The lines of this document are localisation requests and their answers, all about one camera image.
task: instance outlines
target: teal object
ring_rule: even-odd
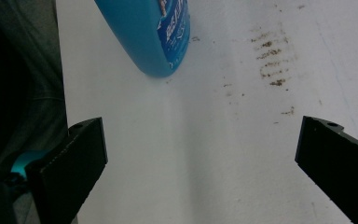
[[[42,159],[46,154],[48,154],[48,150],[29,150],[24,151],[17,159],[14,161],[13,166],[11,167],[11,173],[19,173],[27,178],[25,173],[25,166],[27,166],[31,161],[36,161]]]
[[[187,0],[95,0],[138,68],[171,75],[186,54],[190,35]]]

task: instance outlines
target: screw hole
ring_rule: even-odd
[[[331,127],[338,127],[338,125],[337,125],[336,123],[332,123],[332,122],[327,123],[327,125],[328,125],[328,126],[331,126]]]

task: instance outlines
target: white floor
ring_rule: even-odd
[[[86,223],[334,223],[298,168],[304,115],[358,138],[358,0],[189,0],[171,77],[132,63],[90,0],[57,1],[69,125],[103,117]]]

